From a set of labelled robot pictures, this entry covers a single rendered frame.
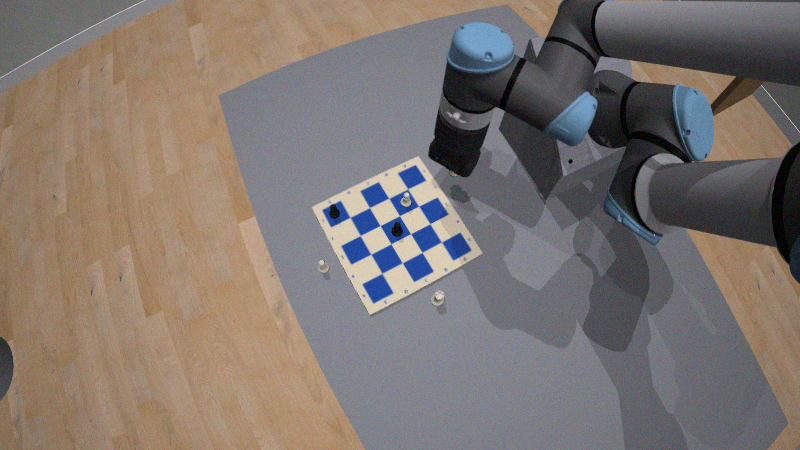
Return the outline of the blue and cream chessboard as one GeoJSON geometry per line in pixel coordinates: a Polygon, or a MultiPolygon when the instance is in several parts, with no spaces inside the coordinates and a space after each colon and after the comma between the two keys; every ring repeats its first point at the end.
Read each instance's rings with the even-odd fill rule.
{"type": "Polygon", "coordinates": [[[312,209],[369,315],[483,254],[419,156],[312,209]]]}

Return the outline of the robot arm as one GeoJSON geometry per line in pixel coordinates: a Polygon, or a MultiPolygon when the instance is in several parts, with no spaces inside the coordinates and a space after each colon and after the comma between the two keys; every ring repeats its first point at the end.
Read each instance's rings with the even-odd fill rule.
{"type": "Polygon", "coordinates": [[[800,284],[800,141],[781,158],[699,162],[714,139],[706,96],[594,73],[601,56],[800,87],[800,2],[563,0],[535,63],[495,25],[460,26],[443,82],[463,112],[627,146],[603,208],[652,245],[687,228],[776,247],[800,284]]]}

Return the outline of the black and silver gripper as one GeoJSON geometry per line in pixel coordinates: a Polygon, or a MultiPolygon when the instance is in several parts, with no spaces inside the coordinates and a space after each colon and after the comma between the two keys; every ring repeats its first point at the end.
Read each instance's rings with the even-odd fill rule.
{"type": "Polygon", "coordinates": [[[494,110],[483,114],[458,110],[445,99],[442,87],[429,158],[456,175],[469,177],[478,163],[494,110]]]}

